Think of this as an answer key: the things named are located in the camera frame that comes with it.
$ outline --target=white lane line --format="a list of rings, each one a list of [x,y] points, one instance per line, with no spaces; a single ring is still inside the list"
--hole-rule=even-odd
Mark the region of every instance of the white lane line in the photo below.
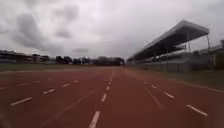
[[[89,125],[89,128],[96,128],[96,124],[99,120],[99,117],[100,117],[100,111],[96,111],[95,115],[93,116],[93,119]]]
[[[51,89],[51,90],[49,90],[48,92],[53,92],[54,91],[54,89]]]
[[[78,82],[79,82],[78,80],[74,81],[74,83],[78,83]]]
[[[9,87],[0,87],[0,90],[7,89],[7,88],[9,88]]]
[[[205,113],[205,112],[203,112],[203,111],[201,111],[201,110],[199,110],[199,109],[197,109],[197,108],[195,108],[194,106],[192,106],[192,105],[186,105],[188,108],[190,108],[190,109],[192,109],[192,110],[194,110],[194,111],[196,111],[196,112],[198,112],[199,114],[201,114],[201,115],[204,115],[204,116],[208,116],[208,114],[207,113]]]
[[[197,87],[197,88],[207,89],[207,90],[214,91],[214,92],[224,93],[223,90],[218,90],[218,89],[214,89],[214,88],[209,88],[209,87],[204,87],[204,86],[200,86],[200,85],[196,85],[196,84],[191,84],[191,83],[183,82],[183,81],[180,81],[180,80],[177,80],[177,79],[171,79],[171,80],[173,80],[175,82],[178,82],[178,83],[181,83],[181,84],[184,84],[184,85],[192,86],[192,87]]]
[[[28,85],[28,84],[18,84],[18,86],[24,86],[24,85]]]
[[[156,97],[154,97],[154,96],[152,95],[152,93],[151,93],[145,86],[144,86],[144,88],[145,88],[146,92],[148,92],[148,94],[154,99],[154,101],[156,101],[156,103],[159,105],[159,107],[160,107],[161,109],[164,109],[163,105],[156,99]]]
[[[103,94],[103,97],[101,99],[101,102],[104,102],[106,100],[106,98],[107,98],[107,94]]]
[[[50,92],[53,92],[55,89],[51,89],[51,90],[48,90],[48,91],[45,91],[45,92],[43,92],[43,94],[48,94],[48,93],[50,93]]]
[[[107,91],[109,91],[110,90],[110,87],[109,86],[107,86],[107,89],[106,89]]]
[[[29,100],[31,100],[31,99],[32,99],[32,97],[28,97],[28,98],[22,99],[22,100],[20,100],[20,101],[17,101],[17,102],[11,103],[10,105],[11,105],[11,106],[15,106],[15,105],[17,105],[17,104],[20,104],[20,103],[23,103],[23,102],[29,101]]]
[[[64,113],[66,113],[68,110],[72,109],[73,107],[75,107],[76,105],[78,105],[81,101],[83,101],[84,99],[87,98],[87,96],[83,96],[82,98],[78,99],[77,101],[73,102],[71,105],[69,105],[67,108],[65,108],[63,111],[55,114],[52,118],[50,118],[49,120],[47,120],[46,122],[41,124],[41,127],[46,127],[47,125],[49,125],[50,123],[52,123],[53,121],[57,120],[59,117],[61,117]]]
[[[171,95],[171,94],[169,94],[169,93],[167,93],[167,92],[164,92],[164,94],[167,95],[168,97],[174,99],[174,96],[173,96],[173,95]]]
[[[156,86],[154,86],[154,85],[151,85],[151,86],[152,86],[152,88],[157,89],[157,87],[156,87]]]
[[[61,87],[66,87],[66,86],[68,86],[69,84],[64,84],[64,85],[62,85]]]

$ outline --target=red running track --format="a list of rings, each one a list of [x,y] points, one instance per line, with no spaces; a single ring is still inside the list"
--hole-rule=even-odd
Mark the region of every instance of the red running track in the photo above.
[[[0,128],[223,128],[224,92],[119,67],[0,74]]]

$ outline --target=cloud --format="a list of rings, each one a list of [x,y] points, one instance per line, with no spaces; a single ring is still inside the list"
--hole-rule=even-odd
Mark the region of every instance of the cloud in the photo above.
[[[78,6],[65,6],[62,10],[55,10],[55,15],[63,17],[66,22],[71,22],[78,18]]]
[[[62,37],[62,38],[71,38],[72,37],[72,35],[66,29],[57,30],[55,35],[58,37]]]
[[[0,32],[7,31],[1,47],[129,57],[182,19],[208,27],[215,45],[224,37],[223,6],[223,0],[0,0]],[[205,41],[192,41],[192,49]]]
[[[87,48],[76,48],[72,50],[74,53],[88,53],[89,49]]]
[[[37,4],[37,0],[25,0],[28,7],[33,7],[35,4]]]
[[[50,43],[45,39],[33,17],[30,14],[23,14],[17,17],[18,31],[14,32],[12,39],[14,42],[29,48],[35,48],[40,51],[60,52],[61,48],[56,44]]]
[[[5,34],[8,32],[6,23],[4,23],[3,21],[0,21],[0,34]]]

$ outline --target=building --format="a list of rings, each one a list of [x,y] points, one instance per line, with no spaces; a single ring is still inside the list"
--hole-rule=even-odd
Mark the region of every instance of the building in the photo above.
[[[199,60],[190,52],[190,42],[206,36],[208,47],[209,29],[200,25],[181,21],[142,50],[128,58],[127,65],[166,72],[189,72],[206,59]]]

